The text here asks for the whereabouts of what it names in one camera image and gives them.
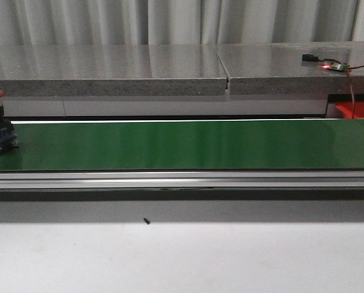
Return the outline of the aluminium conveyor frame rail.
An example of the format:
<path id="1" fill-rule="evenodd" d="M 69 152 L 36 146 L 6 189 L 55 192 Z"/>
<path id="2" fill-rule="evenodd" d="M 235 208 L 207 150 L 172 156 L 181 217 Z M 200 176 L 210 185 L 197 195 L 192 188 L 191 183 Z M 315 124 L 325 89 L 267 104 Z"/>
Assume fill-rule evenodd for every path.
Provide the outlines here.
<path id="1" fill-rule="evenodd" d="M 364 170 L 0 172 L 0 190 L 364 189 Z"/>

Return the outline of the grey stone countertop left slab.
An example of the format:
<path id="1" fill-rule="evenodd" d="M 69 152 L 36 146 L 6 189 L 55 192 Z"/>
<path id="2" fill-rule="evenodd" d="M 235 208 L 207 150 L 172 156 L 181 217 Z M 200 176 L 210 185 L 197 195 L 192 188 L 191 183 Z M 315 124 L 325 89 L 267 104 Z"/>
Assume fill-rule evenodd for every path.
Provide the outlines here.
<path id="1" fill-rule="evenodd" d="M 227 75 L 211 45 L 4 45 L 9 96 L 222 96 Z"/>

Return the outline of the small green circuit board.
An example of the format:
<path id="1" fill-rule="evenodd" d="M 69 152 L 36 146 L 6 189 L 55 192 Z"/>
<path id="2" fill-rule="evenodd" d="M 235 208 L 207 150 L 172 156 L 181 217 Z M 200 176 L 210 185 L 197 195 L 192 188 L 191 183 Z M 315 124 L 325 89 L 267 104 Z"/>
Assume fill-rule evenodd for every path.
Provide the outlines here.
<path id="1" fill-rule="evenodd" d="M 349 68 L 349 65 L 347 63 L 324 62 L 321 65 L 321 68 L 323 68 L 325 70 L 345 72 Z"/>

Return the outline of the green conveyor belt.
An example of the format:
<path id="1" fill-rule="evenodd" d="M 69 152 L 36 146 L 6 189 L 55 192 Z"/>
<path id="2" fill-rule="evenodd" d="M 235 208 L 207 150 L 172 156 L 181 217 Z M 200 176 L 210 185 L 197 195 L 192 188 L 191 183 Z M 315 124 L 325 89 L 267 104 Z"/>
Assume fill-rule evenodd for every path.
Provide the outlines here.
<path id="1" fill-rule="evenodd" d="M 0 171 L 364 169 L 364 119 L 18 124 Z"/>

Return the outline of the grey pleated curtain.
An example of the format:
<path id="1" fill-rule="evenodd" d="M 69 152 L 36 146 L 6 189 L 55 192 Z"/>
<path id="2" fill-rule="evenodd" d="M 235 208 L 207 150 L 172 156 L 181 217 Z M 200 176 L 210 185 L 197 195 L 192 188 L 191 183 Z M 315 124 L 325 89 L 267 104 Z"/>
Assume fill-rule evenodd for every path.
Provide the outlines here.
<path id="1" fill-rule="evenodd" d="M 0 1 L 0 45 L 364 40 L 364 1 Z"/>

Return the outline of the black connector plug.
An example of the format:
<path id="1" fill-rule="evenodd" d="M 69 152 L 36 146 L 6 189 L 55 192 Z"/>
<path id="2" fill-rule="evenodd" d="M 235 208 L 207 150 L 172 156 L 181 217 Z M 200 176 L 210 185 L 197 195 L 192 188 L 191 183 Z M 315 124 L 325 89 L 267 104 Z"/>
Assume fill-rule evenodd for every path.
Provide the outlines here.
<path id="1" fill-rule="evenodd" d="M 303 62 L 319 62 L 320 59 L 318 56 L 313 55 L 313 54 L 303 54 L 302 61 Z"/>

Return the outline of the red plastic bin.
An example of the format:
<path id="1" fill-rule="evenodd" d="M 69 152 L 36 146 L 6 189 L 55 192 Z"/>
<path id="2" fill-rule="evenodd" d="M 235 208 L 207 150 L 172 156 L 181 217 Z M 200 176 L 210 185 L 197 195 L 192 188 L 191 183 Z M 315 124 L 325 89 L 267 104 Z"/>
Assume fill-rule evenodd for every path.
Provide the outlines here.
<path id="1" fill-rule="evenodd" d="M 353 112 L 353 104 L 351 102 L 337 103 L 335 107 L 345 119 L 364 118 L 364 101 L 355 103 L 355 112 Z"/>

